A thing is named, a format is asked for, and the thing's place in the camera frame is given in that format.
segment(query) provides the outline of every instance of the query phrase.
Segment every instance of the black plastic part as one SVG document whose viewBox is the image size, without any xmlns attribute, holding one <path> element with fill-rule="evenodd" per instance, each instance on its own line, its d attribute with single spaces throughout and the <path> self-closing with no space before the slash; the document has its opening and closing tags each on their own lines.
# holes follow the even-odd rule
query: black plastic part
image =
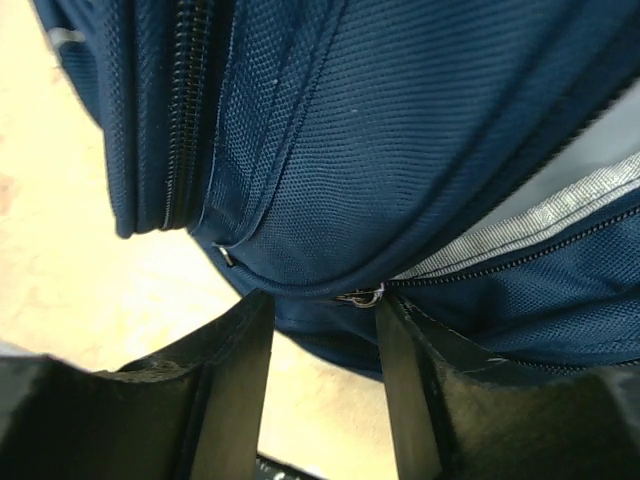
<svg viewBox="0 0 640 480">
<path fill-rule="evenodd" d="M 273 309 L 252 293 L 115 373 L 0 358 L 0 478 L 255 478 Z"/>
<path fill-rule="evenodd" d="M 393 297 L 377 326 L 400 480 L 640 478 L 638 367 L 554 377 Z"/>
</svg>

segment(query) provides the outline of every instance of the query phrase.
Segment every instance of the bag pocket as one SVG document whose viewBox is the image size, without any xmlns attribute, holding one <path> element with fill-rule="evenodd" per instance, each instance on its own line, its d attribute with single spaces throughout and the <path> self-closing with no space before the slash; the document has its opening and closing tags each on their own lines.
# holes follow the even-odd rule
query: bag pocket
<svg viewBox="0 0 640 480">
<path fill-rule="evenodd" d="M 274 294 L 337 296 L 391 278 L 464 233 L 617 98 L 640 65 L 627 47 L 637 7 L 349 2 L 326 17 L 339 25 L 318 43 L 330 45 L 317 85 L 313 67 L 301 91 L 299 130 L 283 128 L 293 111 L 279 105 L 296 99 L 265 107 L 276 97 L 261 55 L 229 75 L 193 235 Z"/>
<path fill-rule="evenodd" d="M 640 154 L 471 229 L 387 288 L 515 360 L 640 358 Z"/>
</svg>

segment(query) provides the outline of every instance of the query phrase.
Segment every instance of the tiled floor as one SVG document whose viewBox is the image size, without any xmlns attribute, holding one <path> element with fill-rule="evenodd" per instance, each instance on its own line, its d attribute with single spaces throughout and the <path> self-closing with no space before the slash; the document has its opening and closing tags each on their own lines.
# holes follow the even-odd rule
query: tiled floor
<svg viewBox="0 0 640 480">
<path fill-rule="evenodd" d="M 236 301 L 184 233 L 115 236 L 100 131 L 25 0 L 0 0 L 0 72 L 0 338 L 114 369 Z M 260 449 L 330 479 L 395 478 L 382 385 L 280 336 Z"/>
</svg>

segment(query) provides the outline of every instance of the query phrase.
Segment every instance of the nylon fabric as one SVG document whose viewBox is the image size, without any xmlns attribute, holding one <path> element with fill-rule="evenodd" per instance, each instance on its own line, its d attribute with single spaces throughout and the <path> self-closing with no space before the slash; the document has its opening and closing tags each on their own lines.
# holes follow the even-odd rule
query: nylon fabric
<svg viewBox="0 0 640 480">
<path fill-rule="evenodd" d="M 529 211 L 471 229 L 395 280 L 451 274 L 492 257 L 535 245 L 640 188 L 640 153 L 612 167 L 596 170 Z"/>
<path fill-rule="evenodd" d="M 178 223 L 189 222 L 242 293 L 278 296 L 277 327 L 299 339 L 335 335 L 345 344 L 352 335 L 354 346 L 375 345 L 373 311 L 330 299 L 387 281 L 455 242 L 640 71 L 640 49 L 629 48 L 640 44 L 640 0 L 222 1 L 211 10 L 222 16 L 207 25 L 211 45 L 201 46 L 215 52 L 216 71 L 205 79 L 207 115 L 197 130 L 206 138 L 194 150 L 213 153 L 195 162 L 197 185 L 177 203 L 196 208 Z M 169 119 L 172 108 L 182 111 L 171 83 L 181 7 L 35 3 L 45 31 L 85 38 L 61 45 L 60 57 L 104 129 L 118 234 L 160 228 Z M 181 70 L 184 78 L 192 71 L 200 70 Z M 621 193 L 536 245 L 419 288 L 388 288 L 514 358 L 638 358 L 640 267 L 629 252 L 640 251 L 639 216 L 557 247 L 640 205 L 635 187 Z M 379 372 L 376 358 L 306 340 L 330 361 Z"/>
</svg>

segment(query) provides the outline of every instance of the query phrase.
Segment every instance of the zipper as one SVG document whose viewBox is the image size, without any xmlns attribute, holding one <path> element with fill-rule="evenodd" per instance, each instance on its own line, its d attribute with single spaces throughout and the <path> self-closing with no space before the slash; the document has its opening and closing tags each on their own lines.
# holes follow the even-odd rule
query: zipper
<svg viewBox="0 0 640 480">
<path fill-rule="evenodd" d="M 397 288 L 428 287 L 432 285 L 442 285 L 446 283 L 471 280 L 474 278 L 479 278 L 486 275 L 503 272 L 505 270 L 519 267 L 531 261 L 550 255 L 562 248 L 568 247 L 569 245 L 584 239 L 585 237 L 598 233 L 604 230 L 605 228 L 615 225 L 616 223 L 626 220 L 627 218 L 637 215 L 639 213 L 640 213 L 640 206 L 637 206 L 635 208 L 627 210 L 626 212 L 616 215 L 615 217 L 609 218 L 592 227 L 589 227 L 586 230 L 583 230 L 580 233 L 572 235 L 571 237 L 566 238 L 558 243 L 550 245 L 549 247 L 544 248 L 543 250 L 532 253 L 530 255 L 526 255 L 522 258 L 518 258 L 517 260 L 512 260 L 502 265 L 498 265 L 491 268 L 485 268 L 481 270 L 476 270 L 476 271 L 471 271 L 471 272 L 466 272 L 466 273 L 448 275 L 445 277 L 419 278 L 414 280 L 388 280 L 384 283 L 381 283 L 377 289 L 356 290 L 353 293 L 340 295 L 336 297 L 335 300 L 340 302 L 352 303 L 358 308 L 371 308 L 371 307 L 374 307 L 382 299 L 385 291 L 390 291 Z"/>
<path fill-rule="evenodd" d="M 169 153 L 162 230 L 186 226 L 189 221 L 196 173 L 203 151 L 203 108 L 210 99 L 211 40 L 214 0 L 179 0 L 169 104 Z"/>
<path fill-rule="evenodd" d="M 601 119 L 619 100 L 624 97 L 624 95 L 629 92 L 636 82 L 640 81 L 640 66 L 636 67 L 627 78 L 621 80 L 620 84 L 617 88 L 607 97 L 606 100 L 600 103 L 600 106 L 591 111 L 573 130 L 573 133 L 568 135 L 563 141 L 559 142 L 555 147 L 552 148 L 551 153 L 547 156 L 546 160 L 540 162 L 540 164 L 533 169 L 528 178 L 532 178 L 537 173 L 539 173 L 552 159 L 557 157 L 562 151 L 564 151 L 571 143 L 576 140 L 585 130 L 587 130 L 591 125 L 596 123 L 599 119 Z M 416 261 L 416 258 L 426 258 L 430 254 L 435 253 L 430 251 L 429 248 L 422 249 L 418 252 L 417 255 L 410 258 L 407 263 L 404 264 L 404 267 L 401 268 L 401 271 L 408 270 L 413 265 L 419 263 Z"/>
<path fill-rule="evenodd" d="M 509 361 L 521 365 L 523 367 L 531 368 L 533 370 L 541 370 L 545 373 L 549 373 L 555 376 L 567 377 L 571 375 L 577 375 L 579 373 L 585 372 L 587 370 L 598 368 L 598 366 L 591 367 L 579 367 L 575 365 L 552 365 L 548 363 L 536 363 L 536 362 L 528 362 L 524 360 L 518 360 L 514 358 L 507 358 Z M 612 365 L 602 365 L 602 367 L 634 367 L 636 365 L 640 365 L 640 358 L 636 360 L 629 360 L 627 362 L 614 363 Z"/>
<path fill-rule="evenodd" d="M 369 288 L 363 290 L 356 290 L 345 295 L 339 295 L 335 300 L 339 302 L 351 303 L 357 308 L 371 308 L 382 300 L 386 285 L 381 283 L 378 288 Z"/>
</svg>

